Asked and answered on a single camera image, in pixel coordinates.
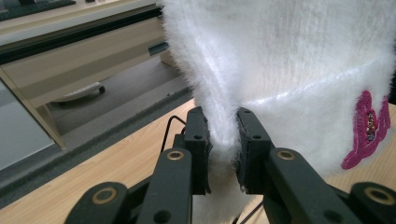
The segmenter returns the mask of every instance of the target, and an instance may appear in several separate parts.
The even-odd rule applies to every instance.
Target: white fuzzy fabric
[[[164,0],[170,50],[208,119],[212,194],[193,223],[229,223],[249,200],[236,181],[236,110],[321,174],[341,170],[363,91],[379,114],[394,71],[394,0]]]

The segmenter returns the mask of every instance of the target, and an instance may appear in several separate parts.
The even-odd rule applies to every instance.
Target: black cable
[[[168,138],[168,134],[169,134],[169,129],[171,127],[171,123],[173,119],[177,119],[178,121],[180,121],[181,123],[183,123],[184,125],[186,125],[186,122],[179,118],[178,116],[172,116],[169,120],[168,120],[168,124],[166,125],[166,131],[165,131],[165,136],[163,137],[163,145],[161,146],[161,152],[163,152],[163,150],[165,149],[165,144],[166,144],[166,139]]]
[[[245,219],[243,221],[241,221],[241,223],[239,224],[245,224],[247,223],[247,221],[260,209],[260,207],[262,207],[262,202],[260,202],[259,204],[257,204],[257,206],[253,209],[253,211],[251,211],[247,217],[245,217]]]

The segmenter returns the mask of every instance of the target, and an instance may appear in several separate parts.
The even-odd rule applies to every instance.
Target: pink embroidered patch
[[[344,159],[341,167],[350,169],[362,159],[371,156],[378,144],[387,135],[390,128],[388,97],[382,100],[382,108],[378,119],[372,109],[372,97],[369,91],[364,91],[356,104],[356,115],[353,122],[353,149]]]

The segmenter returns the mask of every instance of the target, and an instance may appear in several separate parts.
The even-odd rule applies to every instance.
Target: fuzzy knit fabric
[[[256,114],[276,147],[299,151],[322,176],[384,145],[396,1],[163,4],[171,53],[204,110],[213,145],[212,194],[194,196],[194,224],[230,223],[250,199],[235,176],[239,106]]]

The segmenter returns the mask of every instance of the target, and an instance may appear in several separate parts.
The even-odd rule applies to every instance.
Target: pink applique
[[[350,169],[362,159],[371,156],[378,144],[387,135],[390,128],[388,97],[382,100],[378,119],[372,109],[372,97],[369,91],[364,91],[356,104],[356,115],[353,122],[353,149],[344,159],[341,167]]]

